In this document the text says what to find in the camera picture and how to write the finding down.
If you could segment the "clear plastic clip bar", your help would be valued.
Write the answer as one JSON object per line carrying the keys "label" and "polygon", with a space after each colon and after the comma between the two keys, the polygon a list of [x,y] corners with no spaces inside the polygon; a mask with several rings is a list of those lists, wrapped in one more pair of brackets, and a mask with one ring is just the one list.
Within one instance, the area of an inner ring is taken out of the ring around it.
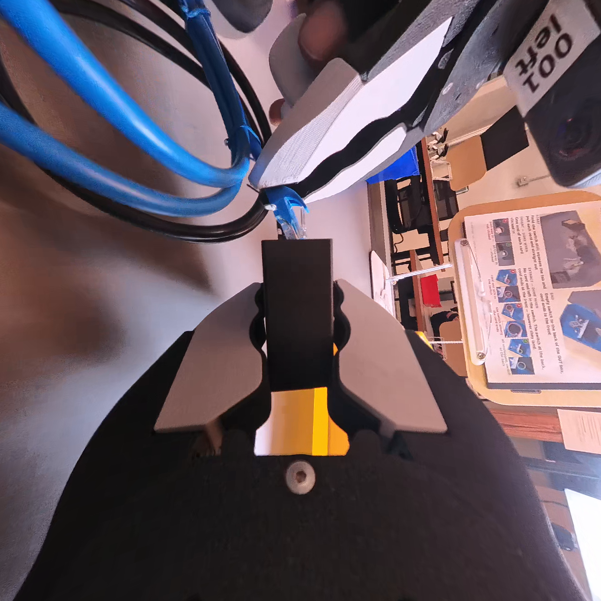
{"label": "clear plastic clip bar", "polygon": [[455,242],[455,259],[470,361],[474,365],[484,365],[489,350],[492,305],[468,239]]}

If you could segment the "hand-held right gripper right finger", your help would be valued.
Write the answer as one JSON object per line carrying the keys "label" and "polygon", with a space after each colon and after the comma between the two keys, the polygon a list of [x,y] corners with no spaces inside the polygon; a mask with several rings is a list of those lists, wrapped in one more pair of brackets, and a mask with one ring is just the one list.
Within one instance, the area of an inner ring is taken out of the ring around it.
{"label": "hand-held right gripper right finger", "polygon": [[346,280],[334,282],[334,345],[330,417],[349,439],[447,432],[404,327]]}

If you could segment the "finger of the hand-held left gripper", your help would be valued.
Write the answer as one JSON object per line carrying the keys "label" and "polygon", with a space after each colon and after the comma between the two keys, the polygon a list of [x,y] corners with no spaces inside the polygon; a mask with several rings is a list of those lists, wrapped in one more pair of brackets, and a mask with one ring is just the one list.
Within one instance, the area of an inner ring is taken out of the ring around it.
{"label": "finger of the hand-held left gripper", "polygon": [[376,74],[363,79],[342,58],[334,58],[295,101],[263,148],[249,182],[257,189],[299,183],[341,151],[363,128],[403,107],[442,48],[452,17],[407,50],[384,56]]}
{"label": "finger of the hand-held left gripper", "polygon": [[341,193],[357,182],[365,181],[380,172],[385,162],[394,161],[407,135],[405,126],[397,126],[384,136],[368,154],[354,164],[342,169],[331,181],[304,198],[305,203],[329,198]]}

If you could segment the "yellow plastic bin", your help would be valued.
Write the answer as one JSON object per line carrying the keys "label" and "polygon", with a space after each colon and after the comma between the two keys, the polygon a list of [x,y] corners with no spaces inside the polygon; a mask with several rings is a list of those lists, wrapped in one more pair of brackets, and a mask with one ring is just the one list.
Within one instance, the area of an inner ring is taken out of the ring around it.
{"label": "yellow plastic bin", "polygon": [[330,417],[330,388],[315,388],[272,395],[258,446],[261,455],[344,455],[349,442]]}

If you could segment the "blue plastic bin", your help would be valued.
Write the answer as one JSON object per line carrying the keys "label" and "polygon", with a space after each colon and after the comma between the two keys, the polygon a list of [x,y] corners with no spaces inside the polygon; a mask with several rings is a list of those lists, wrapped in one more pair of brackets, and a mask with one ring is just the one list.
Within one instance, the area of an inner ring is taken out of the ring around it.
{"label": "blue plastic bin", "polygon": [[401,180],[407,177],[419,175],[419,163],[416,146],[413,146],[405,154],[400,156],[387,168],[366,179],[367,184],[378,184],[387,180]]}

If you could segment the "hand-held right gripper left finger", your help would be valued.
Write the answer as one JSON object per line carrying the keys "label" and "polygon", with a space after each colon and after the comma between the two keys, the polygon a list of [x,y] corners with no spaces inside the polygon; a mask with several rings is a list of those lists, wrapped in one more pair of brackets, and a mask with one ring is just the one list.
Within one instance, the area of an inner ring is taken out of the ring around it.
{"label": "hand-held right gripper left finger", "polygon": [[157,418],[156,432],[191,432],[219,421],[256,431],[271,411],[263,285],[254,282],[212,311],[191,342]]}

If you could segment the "person's left hand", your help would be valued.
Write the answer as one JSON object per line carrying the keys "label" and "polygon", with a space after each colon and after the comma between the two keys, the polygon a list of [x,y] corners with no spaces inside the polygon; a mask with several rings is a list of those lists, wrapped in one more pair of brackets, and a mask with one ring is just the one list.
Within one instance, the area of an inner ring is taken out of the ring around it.
{"label": "person's left hand", "polygon": [[299,3],[305,15],[297,42],[305,60],[315,68],[337,56],[348,38],[348,22],[340,1]]}

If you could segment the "black network switch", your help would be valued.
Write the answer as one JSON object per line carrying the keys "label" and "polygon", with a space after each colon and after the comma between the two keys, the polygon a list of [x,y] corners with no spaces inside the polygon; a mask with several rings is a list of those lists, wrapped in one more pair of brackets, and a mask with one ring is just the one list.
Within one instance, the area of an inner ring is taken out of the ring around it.
{"label": "black network switch", "polygon": [[272,392],[327,387],[334,360],[331,239],[261,243]]}

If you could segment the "black square panel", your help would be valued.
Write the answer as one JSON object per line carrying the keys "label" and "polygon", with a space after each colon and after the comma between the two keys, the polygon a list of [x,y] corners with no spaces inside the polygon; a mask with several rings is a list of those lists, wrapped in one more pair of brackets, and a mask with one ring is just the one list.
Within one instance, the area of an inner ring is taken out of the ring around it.
{"label": "black square panel", "polygon": [[525,123],[516,106],[494,122],[480,138],[487,171],[530,145]]}

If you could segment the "red bin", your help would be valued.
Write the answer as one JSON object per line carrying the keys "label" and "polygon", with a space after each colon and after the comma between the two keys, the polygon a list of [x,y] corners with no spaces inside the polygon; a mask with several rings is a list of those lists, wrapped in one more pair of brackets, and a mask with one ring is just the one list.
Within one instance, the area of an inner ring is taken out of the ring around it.
{"label": "red bin", "polygon": [[440,308],[440,292],[437,274],[423,275],[419,279],[422,303],[428,308]]}

